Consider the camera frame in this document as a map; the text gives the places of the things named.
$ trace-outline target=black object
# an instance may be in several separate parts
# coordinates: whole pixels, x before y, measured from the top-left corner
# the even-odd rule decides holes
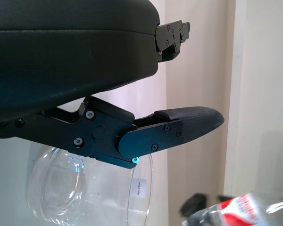
[[[143,119],[90,95],[152,76],[190,24],[159,26],[148,0],[0,0],[0,138],[20,137],[133,168],[137,157],[219,127],[216,110]],[[70,113],[59,108],[86,97]]]
[[[0,0],[0,121],[154,75],[190,28],[159,23],[148,0]]]
[[[188,199],[180,209],[183,217],[188,218],[199,210],[207,207],[207,196],[205,194],[196,193]]]
[[[134,120],[130,112],[86,97],[74,113],[53,108],[0,123],[0,138],[20,137],[131,169],[136,157],[194,140],[224,121],[218,111],[206,107],[172,111],[177,116],[157,111]],[[172,129],[166,132],[166,126]]]

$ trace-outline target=beige wall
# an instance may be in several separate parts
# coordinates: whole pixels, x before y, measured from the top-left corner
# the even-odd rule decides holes
[[[166,0],[167,22],[191,23],[190,39],[179,57],[166,64],[167,107],[212,107],[226,119],[221,128],[168,151],[169,225],[180,225],[178,211],[194,193],[214,197],[223,192],[234,3]]]
[[[283,191],[283,0],[246,8],[236,148],[226,181],[232,195]]]

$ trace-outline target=bolt head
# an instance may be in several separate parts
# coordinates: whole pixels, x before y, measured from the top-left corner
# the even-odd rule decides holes
[[[82,144],[83,144],[83,139],[80,138],[80,137],[77,137],[77,138],[74,140],[74,144],[75,144],[76,146],[82,145]]]
[[[93,111],[87,111],[86,112],[86,118],[87,119],[93,119],[95,116],[94,112]]]
[[[183,136],[183,132],[182,132],[181,130],[178,130],[178,131],[176,132],[176,136],[182,137],[182,136]]]
[[[153,145],[151,146],[151,150],[152,150],[153,152],[157,151],[157,150],[158,150],[158,144],[153,144]]]
[[[165,132],[169,132],[171,130],[171,127],[169,125],[165,126]]]
[[[21,128],[25,125],[25,121],[23,119],[16,119],[15,120],[15,126],[18,128]]]

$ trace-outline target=plastic bottle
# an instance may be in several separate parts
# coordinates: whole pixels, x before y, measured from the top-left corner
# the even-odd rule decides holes
[[[283,226],[283,194],[252,192],[191,215],[183,226]]]

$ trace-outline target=label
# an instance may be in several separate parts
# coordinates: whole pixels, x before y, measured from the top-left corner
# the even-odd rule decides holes
[[[267,226],[250,194],[244,194],[219,204],[225,226]]]
[[[147,180],[133,178],[131,183],[131,197],[145,198],[147,191]]]

